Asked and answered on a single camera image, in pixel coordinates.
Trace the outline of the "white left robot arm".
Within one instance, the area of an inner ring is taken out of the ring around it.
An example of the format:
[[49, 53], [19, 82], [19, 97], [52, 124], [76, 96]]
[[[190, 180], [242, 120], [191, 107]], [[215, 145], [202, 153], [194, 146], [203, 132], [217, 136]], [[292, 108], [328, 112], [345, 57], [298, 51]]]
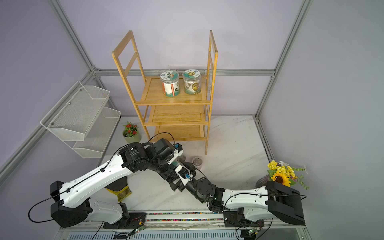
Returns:
[[129, 213], [125, 204], [99, 204], [93, 195], [101, 189], [121, 192], [126, 179], [138, 171], [151, 170], [165, 175], [167, 181], [178, 179], [174, 161], [182, 155], [181, 144], [171, 144], [166, 139], [155, 143], [130, 143], [115, 151], [101, 166], [70, 182], [55, 181], [50, 185], [51, 221], [63, 228], [72, 227], [85, 220], [109, 224], [125, 222]]

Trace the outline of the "green-lid sunflower seed jar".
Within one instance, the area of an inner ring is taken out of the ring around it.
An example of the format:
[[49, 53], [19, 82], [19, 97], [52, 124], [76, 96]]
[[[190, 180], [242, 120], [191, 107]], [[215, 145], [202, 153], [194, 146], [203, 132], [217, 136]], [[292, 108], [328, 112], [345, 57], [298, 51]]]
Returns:
[[190, 69], [183, 72], [184, 90], [189, 95], [196, 95], [201, 92], [201, 73], [198, 70]]

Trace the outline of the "seed jar with red base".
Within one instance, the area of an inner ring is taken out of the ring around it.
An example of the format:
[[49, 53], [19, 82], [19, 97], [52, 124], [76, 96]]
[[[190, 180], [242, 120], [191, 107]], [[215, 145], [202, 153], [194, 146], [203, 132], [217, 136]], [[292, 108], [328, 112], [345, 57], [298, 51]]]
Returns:
[[163, 92], [166, 97], [176, 97], [180, 93], [179, 74], [176, 71], [166, 71], [160, 74]]

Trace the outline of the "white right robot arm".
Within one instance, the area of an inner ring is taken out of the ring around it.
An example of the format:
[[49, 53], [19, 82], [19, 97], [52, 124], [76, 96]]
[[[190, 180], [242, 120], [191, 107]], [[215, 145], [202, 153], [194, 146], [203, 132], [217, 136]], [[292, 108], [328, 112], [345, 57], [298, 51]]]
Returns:
[[305, 196], [291, 186], [298, 180], [294, 171], [278, 164], [269, 164], [265, 185], [248, 190], [218, 188], [206, 177], [195, 179], [196, 168], [191, 163], [173, 162], [171, 186], [187, 190], [214, 213], [243, 210], [244, 220], [255, 222], [277, 218], [287, 224], [303, 226], [305, 217], [302, 200]]

